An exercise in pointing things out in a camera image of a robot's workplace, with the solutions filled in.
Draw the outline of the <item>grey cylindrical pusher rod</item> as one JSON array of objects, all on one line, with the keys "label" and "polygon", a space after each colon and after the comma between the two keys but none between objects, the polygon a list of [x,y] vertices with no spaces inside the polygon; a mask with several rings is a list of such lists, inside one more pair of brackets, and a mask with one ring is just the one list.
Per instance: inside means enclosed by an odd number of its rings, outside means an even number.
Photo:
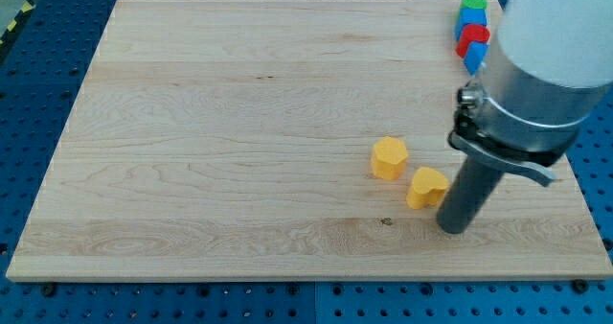
[{"label": "grey cylindrical pusher rod", "polygon": [[468,157],[439,207],[438,226],[449,234],[466,231],[503,175],[503,172]]}]

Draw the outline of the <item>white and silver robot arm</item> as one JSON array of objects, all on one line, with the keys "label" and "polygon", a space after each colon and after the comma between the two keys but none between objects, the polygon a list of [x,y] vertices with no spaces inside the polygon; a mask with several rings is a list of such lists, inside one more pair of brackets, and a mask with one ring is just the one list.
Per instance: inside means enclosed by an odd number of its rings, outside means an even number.
[{"label": "white and silver robot arm", "polygon": [[457,92],[449,145],[466,159],[437,212],[459,234],[504,174],[542,186],[612,88],[612,0],[508,0],[483,61]]}]

